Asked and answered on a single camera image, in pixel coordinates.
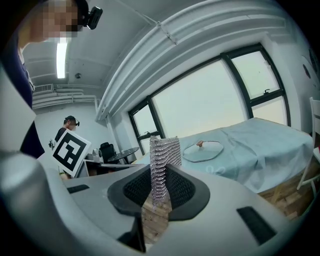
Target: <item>wooden surface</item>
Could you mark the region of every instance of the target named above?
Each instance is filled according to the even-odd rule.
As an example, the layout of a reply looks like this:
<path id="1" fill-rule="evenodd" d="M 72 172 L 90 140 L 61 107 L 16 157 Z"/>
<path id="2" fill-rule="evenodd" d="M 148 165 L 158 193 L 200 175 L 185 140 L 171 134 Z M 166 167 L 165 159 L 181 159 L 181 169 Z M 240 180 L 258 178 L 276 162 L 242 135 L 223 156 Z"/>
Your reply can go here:
<path id="1" fill-rule="evenodd" d="M 320 165 L 313 157 L 310 171 L 306 176 L 312 178 L 320 173 Z M 281 184 L 280 189 L 272 188 L 259 195 L 272 204 L 275 192 L 277 193 L 276 201 L 273 203 L 282 211 L 290 220 L 297 219 L 301 216 L 312 202 L 314 196 L 311 184 L 306 184 L 297 190 L 298 183 L 302 173 Z M 316 191 L 319 190 L 320 184 L 315 182 Z M 153 208 L 151 195 L 145 201 L 142 208 L 142 224 L 144 232 L 144 241 L 152 245 L 165 232 L 168 226 L 168 213 L 171 211 L 170 197 L 167 194 L 163 203 Z"/>

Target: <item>black window frame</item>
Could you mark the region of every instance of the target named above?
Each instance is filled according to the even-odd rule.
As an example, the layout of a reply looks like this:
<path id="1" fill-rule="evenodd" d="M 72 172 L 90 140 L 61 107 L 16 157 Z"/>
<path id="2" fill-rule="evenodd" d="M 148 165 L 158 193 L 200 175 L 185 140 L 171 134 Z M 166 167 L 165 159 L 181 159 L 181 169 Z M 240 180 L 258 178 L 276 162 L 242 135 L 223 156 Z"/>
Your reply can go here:
<path id="1" fill-rule="evenodd" d="M 152 119 L 153 119 L 153 122 L 155 124 L 155 128 L 157 129 L 157 131 L 153 131 L 153 132 L 150 132 L 150 133 L 147 133 L 147 134 L 144 134 L 144 135 L 140 135 L 138 127 L 137 127 L 135 119 L 134 119 L 134 115 L 136 113 L 138 113 L 140 110 L 142 110 L 146 106 L 148 106 L 149 109 L 150 109 L 150 112 L 151 112 L 151 115 L 152 115 Z M 130 110 L 128 112 L 128 114 L 129 114 L 129 118 L 130 118 L 130 121 L 131 121 L 131 125 L 132 125 L 133 130 L 134 130 L 135 137 L 136 137 L 136 139 L 138 141 L 140 150 L 141 150 L 142 154 L 145 155 L 145 151 L 144 151 L 144 148 L 142 147 L 141 140 L 148 139 L 151 136 L 158 136 L 158 135 L 162 139 L 165 138 L 165 133 L 164 133 L 164 130 L 163 130 L 162 125 L 160 123 L 158 114 L 156 112 L 155 105 L 154 105 L 154 103 L 152 101 L 152 98 L 150 96 L 147 96 L 146 99 L 141 101 L 132 110 Z"/>
<path id="2" fill-rule="evenodd" d="M 243 79 L 241 78 L 241 75 L 239 73 L 239 71 L 237 70 L 236 66 L 234 65 L 234 63 L 232 62 L 232 59 L 236 58 L 236 57 L 240 57 L 243 55 L 247 55 L 247 54 L 251 54 L 251 53 L 255 53 L 255 52 L 260 52 L 262 54 L 262 56 L 264 57 L 264 59 L 268 62 L 268 64 L 271 67 L 271 70 L 275 76 L 275 79 L 279 85 L 279 89 L 272 91 L 272 92 L 268 92 L 264 95 L 261 95 L 259 97 L 250 99 L 248 90 L 246 88 L 245 82 L 243 81 Z M 284 100 L 284 105 L 285 105 L 285 111 L 286 111 L 286 121 L 287 121 L 287 126 L 291 126 L 291 116 L 290 116 L 290 109 L 289 109 L 289 103 L 288 103 L 288 98 L 287 98 L 287 94 L 286 94 L 286 90 L 284 87 L 284 84 L 282 82 L 282 79 L 280 77 L 280 74 L 273 62 L 273 60 L 271 59 L 271 57 L 269 56 L 268 52 L 266 51 L 266 49 L 263 47 L 263 45 L 261 43 L 256 43 L 253 45 L 249 45 L 249 46 L 244 46 L 241 48 L 237 48 L 231 51 L 227 51 L 227 52 L 223 52 L 220 55 L 213 57 L 209 60 L 206 60 L 192 68 L 190 68 L 189 70 L 183 72 L 182 74 L 178 75 L 177 77 L 175 77 L 174 79 L 170 80 L 169 82 L 167 82 L 165 85 L 163 85 L 162 87 L 160 87 L 159 89 L 157 89 L 156 91 L 154 91 L 152 94 L 150 94 L 149 96 L 146 97 L 146 99 L 144 99 L 143 101 L 141 101 L 138 105 L 136 105 L 132 110 L 130 110 L 129 116 L 130 116 L 130 120 L 131 120 L 131 124 L 132 127 L 134 129 L 134 133 L 136 136 L 136 139 L 138 140 L 140 149 L 142 151 L 142 154 L 144 155 L 144 150 L 141 144 L 141 140 L 143 139 L 147 139 L 150 138 L 150 136 L 156 136 L 156 135 L 160 135 L 161 138 L 165 138 L 165 133 L 164 130 L 162 128 L 161 122 L 159 120 L 155 105 L 152 101 L 152 98 L 161 93 L 163 90 L 165 90 L 166 88 L 168 88 L 169 86 L 173 85 L 174 83 L 176 83 L 177 81 L 181 80 L 182 78 L 190 75 L 191 73 L 202 69 L 203 67 L 212 64 L 216 61 L 220 61 L 223 60 L 227 67 L 229 68 L 231 74 L 233 75 L 236 84 L 241 92 L 242 95 L 242 99 L 243 99 L 243 103 L 244 106 L 246 108 L 246 114 L 247 114 L 247 118 L 251 119 L 254 118 L 254 114 L 253 114 L 253 110 L 252 108 L 254 106 L 260 105 L 262 103 L 271 101 L 275 98 L 278 97 L 283 97 Z M 135 124 L 135 121 L 133 119 L 133 115 L 135 113 L 137 113 L 139 110 L 141 110 L 142 108 L 144 108 L 146 105 L 149 105 L 150 108 L 150 112 L 152 114 L 153 117 L 153 121 L 155 124 L 155 127 L 157 128 L 157 131 L 143 135 L 143 136 L 139 136 L 139 132 L 137 129 L 137 126 Z"/>

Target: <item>ceiling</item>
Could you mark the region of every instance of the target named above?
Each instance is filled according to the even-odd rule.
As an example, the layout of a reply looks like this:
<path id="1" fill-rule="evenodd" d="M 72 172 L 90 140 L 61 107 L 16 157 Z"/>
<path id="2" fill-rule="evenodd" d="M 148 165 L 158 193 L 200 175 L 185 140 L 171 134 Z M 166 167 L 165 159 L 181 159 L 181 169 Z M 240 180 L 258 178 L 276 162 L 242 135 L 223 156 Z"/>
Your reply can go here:
<path id="1" fill-rule="evenodd" d="M 202 0 L 121 0 L 155 21 Z M 103 14 L 95 30 L 84 28 L 68 44 L 66 78 L 56 74 L 56 42 L 29 44 L 23 51 L 26 68 L 35 86 L 85 85 L 85 94 L 101 97 L 121 61 L 154 25 L 148 24 L 134 10 L 119 0 L 88 0 L 89 9 L 98 6 Z"/>

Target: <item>ceiling light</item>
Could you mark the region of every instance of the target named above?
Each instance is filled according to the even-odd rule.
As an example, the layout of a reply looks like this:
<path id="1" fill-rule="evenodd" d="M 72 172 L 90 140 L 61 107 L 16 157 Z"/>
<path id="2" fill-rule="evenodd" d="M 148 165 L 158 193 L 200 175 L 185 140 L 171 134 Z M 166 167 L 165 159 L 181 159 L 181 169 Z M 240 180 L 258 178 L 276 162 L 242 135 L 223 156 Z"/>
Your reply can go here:
<path id="1" fill-rule="evenodd" d="M 67 43 L 58 43 L 56 46 L 56 75 L 58 78 L 66 77 Z"/>

